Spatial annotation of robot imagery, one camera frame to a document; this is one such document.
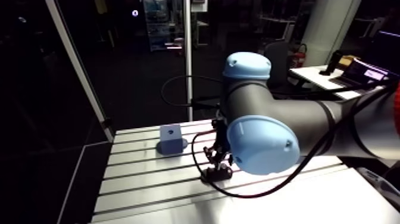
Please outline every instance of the cable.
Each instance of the cable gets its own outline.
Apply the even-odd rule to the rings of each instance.
[[[186,77],[192,77],[192,78],[204,79],[204,80],[209,80],[209,81],[213,81],[213,82],[222,83],[221,80],[213,79],[213,78],[206,77],[206,76],[175,76],[175,77],[172,77],[171,79],[169,79],[169,80],[167,80],[166,82],[164,82],[164,84],[162,84],[161,91],[160,91],[161,98],[162,98],[162,100],[163,100],[166,104],[171,105],[171,106],[175,106],[175,107],[191,107],[191,106],[192,106],[192,104],[175,104],[175,103],[170,102],[169,100],[167,100],[167,99],[165,98],[165,96],[164,96],[165,87],[166,87],[170,82],[172,82],[172,81],[174,81],[174,80],[176,80],[176,79],[182,79],[182,78],[186,78]]]
[[[174,81],[176,79],[182,79],[182,78],[186,78],[186,77],[193,77],[193,78],[198,78],[198,79],[204,79],[204,80],[209,80],[209,81],[213,81],[213,82],[223,83],[222,80],[213,79],[213,78],[206,77],[206,76],[175,76],[175,77],[172,77],[171,79],[165,81],[164,84],[162,84],[161,91],[160,91],[161,98],[166,104],[171,105],[171,106],[175,106],[175,107],[192,107],[192,104],[175,104],[173,102],[170,102],[169,100],[166,99],[166,97],[164,95],[165,87],[170,82],[172,82],[172,81]],[[333,93],[337,93],[337,92],[354,91],[354,90],[358,90],[358,89],[368,89],[368,88],[376,87],[376,86],[379,86],[379,85],[390,85],[391,83],[393,83],[393,80],[381,80],[381,81],[376,81],[376,82],[373,82],[373,83],[368,83],[368,84],[365,84],[365,85],[357,85],[357,86],[330,89],[330,90],[323,90],[323,91],[309,91],[309,92],[298,92],[298,93],[274,92],[274,91],[270,91],[270,92],[271,92],[271,94],[290,95],[290,96],[295,97],[295,96],[307,96],[307,95],[318,95],[318,94],[333,94]],[[216,99],[218,97],[219,96],[199,97],[197,100],[202,101],[202,100],[206,100],[206,99]]]
[[[230,192],[225,191],[224,189],[219,188],[216,184],[214,184],[213,182],[209,181],[207,179],[207,177],[204,175],[203,171],[201,170],[201,168],[199,167],[199,164],[197,162],[197,159],[195,157],[195,153],[194,153],[194,142],[196,140],[197,137],[201,136],[201,135],[205,135],[208,133],[213,133],[215,132],[215,130],[209,130],[207,132],[201,132],[195,135],[195,137],[193,138],[192,141],[192,157],[193,160],[195,161],[195,165],[197,167],[197,169],[199,170],[202,178],[204,179],[204,181],[206,181],[208,184],[210,184],[215,190],[219,191],[220,193],[226,195],[226,196],[230,196],[230,197],[235,197],[235,198],[258,198],[258,197],[263,197],[269,194],[272,194],[278,190],[280,190],[281,188],[283,188],[284,186],[286,186],[290,181],[292,181],[300,172],[301,170],[308,164],[308,162],[312,159],[313,156],[315,156],[315,154],[318,152],[318,150],[321,148],[321,146],[330,138],[332,137],[332,135],[345,123],[347,122],[349,119],[351,119],[352,117],[354,117],[357,113],[359,113],[362,109],[366,108],[366,106],[370,105],[373,101],[377,100],[378,98],[380,98],[381,96],[383,96],[386,93],[389,93],[390,91],[392,91],[392,88],[384,88],[382,90],[379,90],[377,92],[375,92],[372,96],[370,96],[369,98],[367,98],[365,101],[363,101],[362,103],[360,103],[358,106],[356,106],[354,108],[354,110],[352,110],[349,114],[347,114],[345,117],[343,117],[340,121],[338,121],[331,129],[329,129],[321,138],[320,140],[318,140],[318,142],[314,145],[314,147],[312,148],[312,150],[308,153],[308,155],[304,158],[304,160],[301,162],[301,164],[296,168],[296,170],[290,174],[282,183],[276,185],[274,188],[266,191],[266,192],[262,192],[259,194],[254,194],[254,195],[239,195],[239,194],[233,194]]]

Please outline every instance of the aluminum table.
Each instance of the aluminum table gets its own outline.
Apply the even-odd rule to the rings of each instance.
[[[257,199],[225,197],[199,180],[190,154],[196,133],[211,121],[182,123],[189,145],[182,154],[164,157],[155,147],[159,126],[118,131],[93,223],[400,223],[399,213],[360,176],[335,156],[314,157],[303,172],[274,194]],[[196,139],[196,157],[215,134]],[[280,183],[295,167],[255,176],[233,165],[231,180],[218,183],[230,192],[254,194]]]

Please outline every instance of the monitor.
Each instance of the monitor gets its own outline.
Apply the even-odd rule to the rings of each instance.
[[[343,72],[343,77],[360,84],[367,84],[383,80],[389,74],[388,71],[364,63],[356,58]]]
[[[379,31],[367,48],[362,61],[400,74],[400,35]]]

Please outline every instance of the light blue joint cap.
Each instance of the light blue joint cap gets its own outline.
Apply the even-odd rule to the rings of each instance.
[[[237,52],[226,60],[224,76],[232,79],[270,78],[271,62],[261,54],[251,52]]]
[[[282,172],[300,157],[296,135],[284,123],[271,117],[240,117],[229,124],[227,138],[233,160],[250,174]]]

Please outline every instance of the office chair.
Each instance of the office chair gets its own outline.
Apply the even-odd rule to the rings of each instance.
[[[264,56],[272,65],[270,79],[267,81],[267,86],[272,91],[294,93],[302,90],[301,86],[294,86],[288,81],[288,51],[289,44],[284,41],[269,43],[264,48]]]

